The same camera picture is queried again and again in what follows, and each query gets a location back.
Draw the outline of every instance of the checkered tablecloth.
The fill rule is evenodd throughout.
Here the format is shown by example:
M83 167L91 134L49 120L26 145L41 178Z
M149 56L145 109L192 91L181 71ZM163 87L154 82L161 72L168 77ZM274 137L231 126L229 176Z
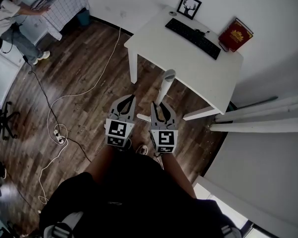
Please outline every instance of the checkered tablecloth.
M62 28L83 8L90 8L88 0L52 0L50 10L41 18L46 23L48 32L57 40L61 40Z

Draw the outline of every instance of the deer antler picture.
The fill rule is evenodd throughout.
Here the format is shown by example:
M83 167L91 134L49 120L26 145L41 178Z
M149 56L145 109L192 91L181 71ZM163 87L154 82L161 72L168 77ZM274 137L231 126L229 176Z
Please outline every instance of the deer antler picture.
M200 5L201 2L198 0L182 0L179 5L178 12L190 19L193 19Z

